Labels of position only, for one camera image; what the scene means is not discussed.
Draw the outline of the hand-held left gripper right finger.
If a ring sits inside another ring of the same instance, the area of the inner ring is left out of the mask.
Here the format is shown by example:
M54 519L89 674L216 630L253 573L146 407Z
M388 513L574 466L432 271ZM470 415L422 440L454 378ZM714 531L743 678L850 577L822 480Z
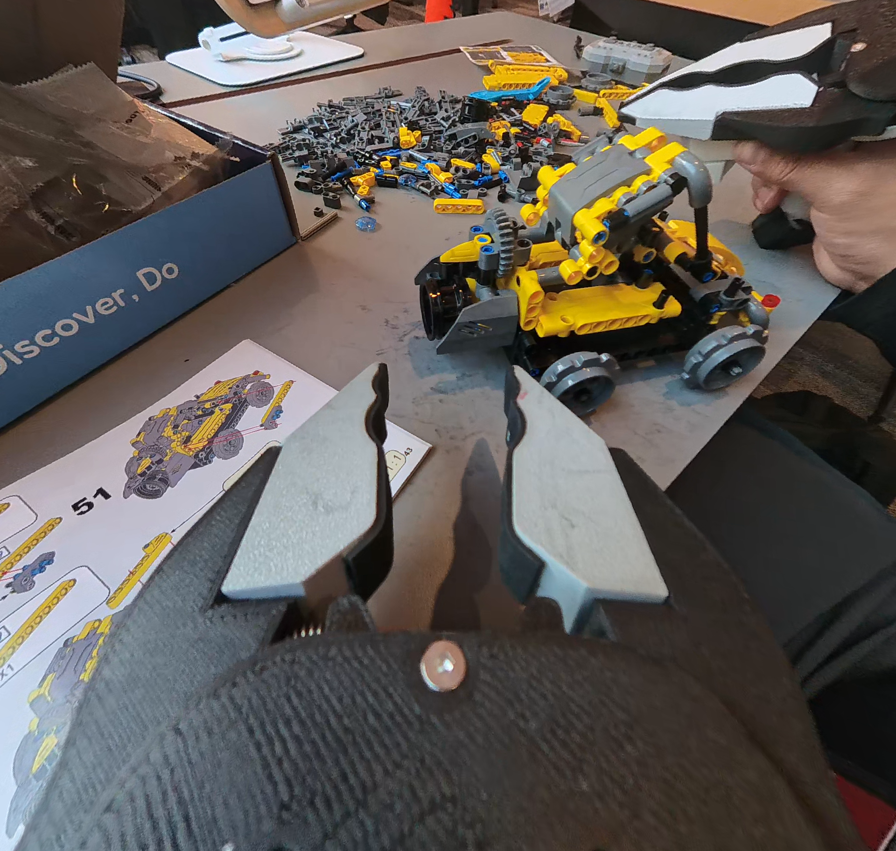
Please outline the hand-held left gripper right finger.
M514 366L499 567L521 604L553 600L566 633L599 600L664 604L666 582L604 440Z

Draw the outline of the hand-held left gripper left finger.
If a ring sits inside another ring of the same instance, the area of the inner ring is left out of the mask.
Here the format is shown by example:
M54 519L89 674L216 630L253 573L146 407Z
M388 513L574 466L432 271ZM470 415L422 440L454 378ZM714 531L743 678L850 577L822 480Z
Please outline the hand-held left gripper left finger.
M388 369L368 366L283 443L221 592L370 599L394 555L385 463Z

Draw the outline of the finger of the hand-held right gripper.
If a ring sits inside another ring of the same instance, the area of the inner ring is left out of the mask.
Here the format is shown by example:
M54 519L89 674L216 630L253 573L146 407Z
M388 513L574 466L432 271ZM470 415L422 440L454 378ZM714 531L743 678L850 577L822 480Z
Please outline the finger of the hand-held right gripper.
M766 96L815 96L813 79L833 50L833 24L821 24L745 40L665 79L646 94L700 92L708 96L764 87Z
M622 122L655 127L685 138L710 140L723 113L801 108L812 105L818 85L803 73L779 73L759 82L703 84L688 89L655 88L623 104Z

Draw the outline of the black axle rod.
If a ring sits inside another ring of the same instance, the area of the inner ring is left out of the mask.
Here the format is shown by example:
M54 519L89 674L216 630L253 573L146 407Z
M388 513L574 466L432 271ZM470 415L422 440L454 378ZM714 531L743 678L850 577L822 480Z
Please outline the black axle rod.
M709 246L709 207L703 205L693 209L695 232L695 255L691 267L692 275L700 281L707 281L712 275L712 252Z

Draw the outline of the yellow building-block toy vehicle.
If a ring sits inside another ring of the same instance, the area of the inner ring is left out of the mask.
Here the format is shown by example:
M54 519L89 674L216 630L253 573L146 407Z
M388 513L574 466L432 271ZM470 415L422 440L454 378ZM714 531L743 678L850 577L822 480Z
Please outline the yellow building-block toy vehicle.
M416 276L438 354L503 349L582 418L623 364L684 353L682 379L703 391L760 364L780 299L710 233L712 275L692 275L693 209L709 206L713 179L685 145L613 130L538 182L519 218L488 210Z

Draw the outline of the person's right hand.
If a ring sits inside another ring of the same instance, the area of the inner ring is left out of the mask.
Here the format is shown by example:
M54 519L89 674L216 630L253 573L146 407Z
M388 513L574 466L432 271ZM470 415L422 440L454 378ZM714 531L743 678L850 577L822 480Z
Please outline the person's right hand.
M894 269L895 140L803 155L740 141L733 153L753 177L760 213L788 195L809 205L813 259L832 285L860 294Z

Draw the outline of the grey motor block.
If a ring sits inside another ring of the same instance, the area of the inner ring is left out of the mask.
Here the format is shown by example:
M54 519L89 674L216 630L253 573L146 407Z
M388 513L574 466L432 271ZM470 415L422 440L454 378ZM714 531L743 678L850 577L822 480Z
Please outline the grey motor block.
M673 55L650 43L596 37L581 53L590 73L605 73L624 84L650 84L668 71Z

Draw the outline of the group of long yellow beams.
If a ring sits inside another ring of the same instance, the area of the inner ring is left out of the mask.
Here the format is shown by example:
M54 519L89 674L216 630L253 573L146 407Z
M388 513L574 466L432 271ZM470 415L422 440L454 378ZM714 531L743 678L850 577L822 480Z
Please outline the group of long yellow beams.
M540 78L546 75L549 75L554 79L556 83L555 85L565 84L572 87L575 95L575 100L573 101L572 106L575 103L578 103L580 105L580 112L583 115L599 115L610 128L615 128L620 125L617 108L621 106L622 102L631 98L636 92L646 88L644 85L634 88L616 82L613 88L594 92L583 89L581 84L578 86L569 85L567 82L568 73L563 66L542 65L527 67L518 64L497 64L496 69L483 78L484 89L482 91L497 91L499 89L526 87L536 83ZM537 99L547 104L544 101L543 94ZM554 107L556 110L566 110L569 108L560 109Z

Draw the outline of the blue curved building piece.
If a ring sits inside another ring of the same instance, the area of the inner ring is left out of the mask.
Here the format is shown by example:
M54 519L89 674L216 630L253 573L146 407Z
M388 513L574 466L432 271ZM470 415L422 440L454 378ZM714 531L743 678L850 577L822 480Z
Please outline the blue curved building piece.
M546 75L540 78L536 83L513 89L499 89L497 91L475 91L469 93L466 98L476 102L485 102L498 106L507 106L511 103L530 103L541 96L552 84L556 84L554 79Z

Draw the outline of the yellow sticker sheet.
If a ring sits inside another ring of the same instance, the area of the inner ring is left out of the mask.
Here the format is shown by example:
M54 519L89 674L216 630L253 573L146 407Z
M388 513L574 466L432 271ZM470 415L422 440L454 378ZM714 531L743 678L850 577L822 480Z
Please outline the yellow sticker sheet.
M518 64L521 66L561 66L562 64L539 46L508 44L505 46L489 45L479 47L459 47L459 51L477 66L491 71L497 64Z

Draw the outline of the person's legs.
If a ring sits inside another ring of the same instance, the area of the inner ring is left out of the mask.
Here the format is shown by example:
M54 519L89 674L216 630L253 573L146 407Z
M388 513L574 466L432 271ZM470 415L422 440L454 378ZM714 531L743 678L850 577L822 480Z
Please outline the person's legs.
M666 492L763 613L834 768L894 804L894 518L756 401Z

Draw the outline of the open instruction booklet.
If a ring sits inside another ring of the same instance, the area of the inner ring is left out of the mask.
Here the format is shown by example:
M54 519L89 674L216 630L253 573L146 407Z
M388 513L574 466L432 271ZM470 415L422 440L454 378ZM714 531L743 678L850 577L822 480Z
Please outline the open instruction booklet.
M337 395L242 342L2 491L2 849L74 849L200 690L331 599L226 598L288 437ZM429 446L387 421L392 496Z

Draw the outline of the blue cardboard kit box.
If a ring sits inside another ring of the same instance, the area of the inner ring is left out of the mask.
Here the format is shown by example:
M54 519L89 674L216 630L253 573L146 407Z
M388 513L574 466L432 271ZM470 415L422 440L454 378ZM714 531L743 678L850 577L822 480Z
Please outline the blue cardboard kit box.
M29 84L87 63L116 84L124 4L2 0L2 84ZM274 153L148 105L204 140L229 137L234 161L216 185L2 280L2 426L298 239Z

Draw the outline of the pile of small connector pieces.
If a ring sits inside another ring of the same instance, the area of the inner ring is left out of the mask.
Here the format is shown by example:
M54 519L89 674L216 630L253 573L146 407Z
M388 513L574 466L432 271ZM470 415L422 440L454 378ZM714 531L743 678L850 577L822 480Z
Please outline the pile of small connector pieces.
M403 188L424 196L529 202L544 165L563 166L590 137L566 110L540 100L498 106L417 87L407 98L374 94L318 103L289 120L270 150L297 169L295 186L338 208L369 211L375 193Z

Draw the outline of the clear plastic bag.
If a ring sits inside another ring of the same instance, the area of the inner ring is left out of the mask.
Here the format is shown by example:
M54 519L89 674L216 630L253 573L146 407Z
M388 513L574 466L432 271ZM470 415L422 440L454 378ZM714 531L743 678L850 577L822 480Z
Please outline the clear plastic bag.
M233 145L204 140L93 63L1 84L1 280L216 185Z

